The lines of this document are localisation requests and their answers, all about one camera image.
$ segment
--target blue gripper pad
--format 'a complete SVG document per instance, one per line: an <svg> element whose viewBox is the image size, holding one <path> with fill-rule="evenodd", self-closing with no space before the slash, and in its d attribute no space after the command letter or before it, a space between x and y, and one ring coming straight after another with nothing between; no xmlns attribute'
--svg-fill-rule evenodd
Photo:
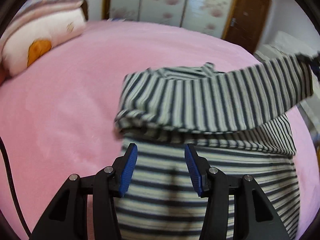
<svg viewBox="0 0 320 240"><path fill-rule="evenodd" d="M201 175L200 175L200 172L196 166L196 162L193 159L192 153L191 153L188 145L186 145L186 147L184 149L184 158L186 160L186 164L188 167L188 171L189 171L189 175L190 175L191 182L193 185L193 189L195 190L195 192L198 193L198 196L201 196L203 193Z"/></svg>
<svg viewBox="0 0 320 240"><path fill-rule="evenodd" d="M124 166L124 169L121 174L121 184L119 187L119 194L121 197L128 191L129 185L131 182L132 174L134 167L136 165L138 158L138 148L134 145L131 149L130 155L128 157L128 161Z"/></svg>

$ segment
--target pink blanket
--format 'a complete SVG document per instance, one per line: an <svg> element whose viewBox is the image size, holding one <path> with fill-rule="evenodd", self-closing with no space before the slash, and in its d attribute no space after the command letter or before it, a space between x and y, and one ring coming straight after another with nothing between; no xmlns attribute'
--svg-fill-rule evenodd
<svg viewBox="0 0 320 240"><path fill-rule="evenodd" d="M70 174L95 174L119 155L121 139L113 119L127 73L207 61L226 72L257 63L241 47L204 34L101 21L90 23L82 36L51 50L0 87L0 135L30 230ZM288 117L297 147L298 239L320 206L320 179L316 153L297 108ZM0 188L0 209L26 240L1 158Z"/></svg>

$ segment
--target striped fabric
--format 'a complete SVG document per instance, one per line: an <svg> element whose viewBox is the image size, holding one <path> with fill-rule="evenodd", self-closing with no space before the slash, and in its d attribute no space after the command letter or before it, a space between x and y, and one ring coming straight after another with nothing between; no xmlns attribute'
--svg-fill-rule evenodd
<svg viewBox="0 0 320 240"><path fill-rule="evenodd" d="M228 175L252 174L294 239L300 200L285 112L312 93L310 68L295 56L229 73L207 63L127 75L115 120L138 161L116 203L123 239L199 239L207 199L193 190L185 143ZM228 239L233 217L230 197Z"/></svg>

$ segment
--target wooden door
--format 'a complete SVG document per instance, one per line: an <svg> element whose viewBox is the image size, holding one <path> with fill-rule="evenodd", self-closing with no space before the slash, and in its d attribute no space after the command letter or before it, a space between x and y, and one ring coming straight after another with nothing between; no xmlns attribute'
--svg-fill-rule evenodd
<svg viewBox="0 0 320 240"><path fill-rule="evenodd" d="M236 0L223 39L253 54L267 19L270 0Z"/></svg>

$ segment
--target door handle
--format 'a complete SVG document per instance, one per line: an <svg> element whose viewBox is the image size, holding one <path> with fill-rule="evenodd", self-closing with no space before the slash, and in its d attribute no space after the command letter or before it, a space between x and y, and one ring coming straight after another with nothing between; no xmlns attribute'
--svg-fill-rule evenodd
<svg viewBox="0 0 320 240"><path fill-rule="evenodd" d="M231 24L230 24L230 26L231 26L231 27L234 27L236 23L237 23L237 22L236 22L236 18L232 18L232 19L231 19Z"/></svg>

